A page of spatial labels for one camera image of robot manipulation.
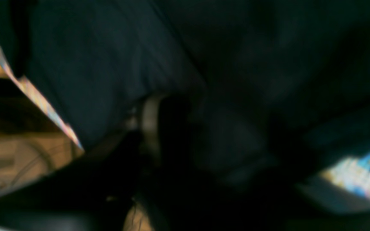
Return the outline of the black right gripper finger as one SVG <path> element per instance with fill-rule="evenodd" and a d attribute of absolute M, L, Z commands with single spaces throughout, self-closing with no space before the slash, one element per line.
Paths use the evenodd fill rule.
<path fill-rule="evenodd" d="M 119 231 L 132 196 L 154 171 L 182 159 L 190 103 L 142 98 L 95 148 L 39 180 L 0 192 L 0 231 Z"/>

